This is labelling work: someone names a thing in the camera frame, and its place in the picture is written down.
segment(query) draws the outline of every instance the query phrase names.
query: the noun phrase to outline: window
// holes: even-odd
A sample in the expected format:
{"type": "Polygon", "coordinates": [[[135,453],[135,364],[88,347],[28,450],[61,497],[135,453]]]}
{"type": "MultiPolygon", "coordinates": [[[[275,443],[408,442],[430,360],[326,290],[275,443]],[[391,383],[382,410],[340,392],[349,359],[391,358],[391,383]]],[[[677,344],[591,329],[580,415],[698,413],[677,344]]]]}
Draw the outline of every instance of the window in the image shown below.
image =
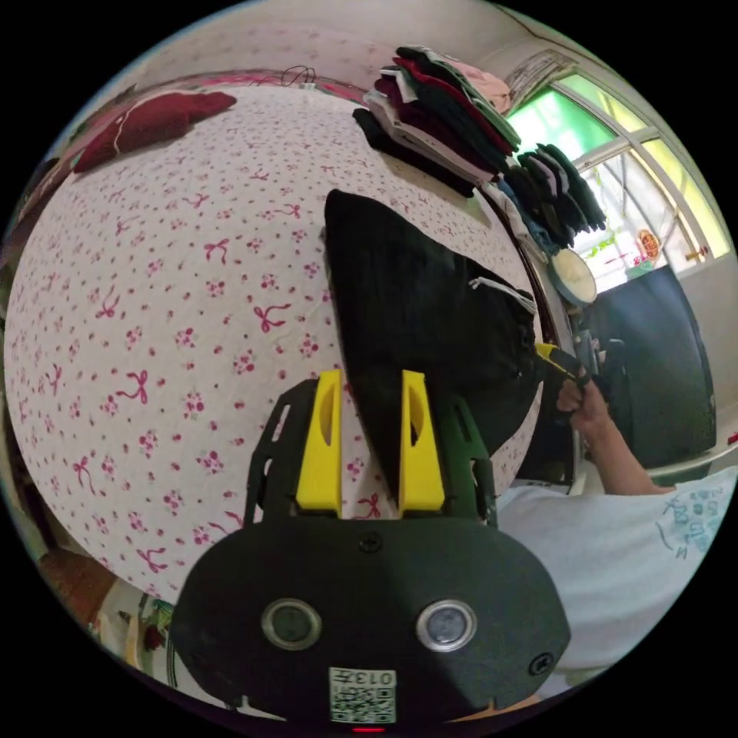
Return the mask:
{"type": "Polygon", "coordinates": [[[556,90],[547,89],[509,118],[522,139],[520,151],[554,144],[574,161],[617,136],[604,123],[556,90]]]}
{"type": "Polygon", "coordinates": [[[707,199],[697,187],[687,170],[671,149],[661,140],[648,141],[643,144],[656,160],[657,164],[667,173],[667,177],[679,188],[686,204],[692,211],[696,221],[700,224],[710,252],[715,259],[730,252],[730,244],[723,233],[723,229],[708,205],[707,199]]]}
{"type": "Polygon", "coordinates": [[[678,272],[692,265],[690,234],[674,200],[633,151],[615,155],[583,176],[607,218],[607,230],[578,234],[574,250],[587,262],[600,292],[643,273],[638,245],[642,231],[661,245],[654,268],[668,263],[678,272]]]}
{"type": "Polygon", "coordinates": [[[617,100],[609,92],[605,92],[586,77],[571,75],[559,80],[559,84],[576,92],[585,100],[591,102],[592,105],[596,105],[603,113],[606,113],[616,123],[623,126],[628,133],[634,133],[648,125],[632,110],[623,105],[620,100],[617,100]]]}
{"type": "Polygon", "coordinates": [[[575,244],[600,290],[643,270],[636,263],[640,231],[661,246],[654,266],[668,263],[678,274],[730,253],[730,235],[711,193],[700,189],[649,121],[596,82],[579,74],[551,82],[508,120],[522,139],[521,151],[555,144],[600,201],[609,231],[579,234],[575,244]]]}

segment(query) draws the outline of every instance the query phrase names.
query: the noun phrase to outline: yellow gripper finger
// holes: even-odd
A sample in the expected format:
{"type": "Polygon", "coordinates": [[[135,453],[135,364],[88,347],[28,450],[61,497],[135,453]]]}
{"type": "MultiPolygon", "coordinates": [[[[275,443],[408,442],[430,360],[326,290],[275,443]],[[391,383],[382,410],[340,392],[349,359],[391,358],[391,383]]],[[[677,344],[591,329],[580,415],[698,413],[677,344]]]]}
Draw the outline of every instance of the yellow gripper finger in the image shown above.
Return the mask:
{"type": "Polygon", "coordinates": [[[324,371],[317,383],[302,458],[298,507],[341,517],[341,372],[324,371]]]}
{"type": "Polygon", "coordinates": [[[444,484],[440,475],[425,375],[403,371],[400,517],[439,512],[444,501],[444,484]]]}

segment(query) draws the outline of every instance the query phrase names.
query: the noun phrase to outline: person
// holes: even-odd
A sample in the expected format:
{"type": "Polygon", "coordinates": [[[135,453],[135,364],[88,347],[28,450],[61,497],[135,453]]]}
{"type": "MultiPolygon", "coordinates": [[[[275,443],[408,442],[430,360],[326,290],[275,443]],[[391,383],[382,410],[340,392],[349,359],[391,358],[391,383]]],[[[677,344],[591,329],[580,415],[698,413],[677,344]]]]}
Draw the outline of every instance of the person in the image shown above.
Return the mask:
{"type": "Polygon", "coordinates": [[[559,410],[589,447],[605,494],[568,497],[540,486],[497,499],[502,532],[547,568],[571,640],[537,697],[601,673],[657,625],[702,562],[738,480],[738,467],[660,487],[639,464],[593,381],[566,381],[559,410]]]}

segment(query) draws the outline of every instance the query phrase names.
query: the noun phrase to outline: maroon clothing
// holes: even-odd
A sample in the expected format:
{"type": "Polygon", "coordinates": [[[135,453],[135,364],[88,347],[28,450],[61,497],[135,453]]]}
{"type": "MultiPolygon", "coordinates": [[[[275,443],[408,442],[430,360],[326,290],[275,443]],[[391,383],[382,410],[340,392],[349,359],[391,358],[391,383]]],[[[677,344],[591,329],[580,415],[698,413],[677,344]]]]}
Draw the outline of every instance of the maroon clothing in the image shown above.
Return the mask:
{"type": "Polygon", "coordinates": [[[431,77],[425,75],[417,65],[416,61],[410,59],[402,59],[395,57],[392,60],[398,67],[407,69],[415,79],[417,79],[422,85],[433,85],[442,89],[449,97],[456,100],[459,105],[462,105],[464,109],[469,113],[470,118],[480,127],[484,134],[494,143],[494,145],[500,149],[506,156],[510,156],[513,153],[513,148],[510,144],[502,138],[500,132],[484,117],[484,113],[473,105],[463,92],[451,87],[447,82],[444,82],[438,77],[431,77]]]}
{"type": "Polygon", "coordinates": [[[169,92],[133,104],[88,144],[74,172],[81,174],[140,148],[184,136],[193,123],[228,110],[236,98],[224,92],[169,92]]]}
{"type": "Polygon", "coordinates": [[[482,171],[488,171],[489,162],[482,159],[471,146],[467,146],[443,121],[424,112],[422,108],[411,102],[402,102],[400,89],[392,77],[382,77],[374,83],[374,89],[389,98],[392,107],[397,111],[397,116],[406,125],[412,125],[423,133],[427,133],[447,146],[454,154],[466,159],[482,171]]]}

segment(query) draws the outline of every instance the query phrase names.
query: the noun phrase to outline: stack of folded clothes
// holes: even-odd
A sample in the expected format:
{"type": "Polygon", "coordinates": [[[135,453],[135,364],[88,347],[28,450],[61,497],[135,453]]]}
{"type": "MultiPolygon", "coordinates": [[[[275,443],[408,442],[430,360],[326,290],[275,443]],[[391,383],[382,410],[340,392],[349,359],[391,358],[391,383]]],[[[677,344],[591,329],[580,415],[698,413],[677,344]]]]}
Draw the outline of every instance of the stack of folded clothes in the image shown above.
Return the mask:
{"type": "Polygon", "coordinates": [[[372,148],[468,198],[509,171],[520,138],[495,107],[504,108],[504,83],[477,82],[482,92],[459,69],[470,68],[424,46],[401,46],[393,61],[364,96],[368,110],[354,111],[372,148]]]}
{"type": "Polygon", "coordinates": [[[547,232],[547,238],[534,234],[538,244],[553,256],[574,245],[574,237],[585,231],[604,231],[605,215],[590,186],[576,167],[556,146],[538,144],[536,151],[517,156],[500,190],[507,194],[525,222],[532,221],[547,232]]]}

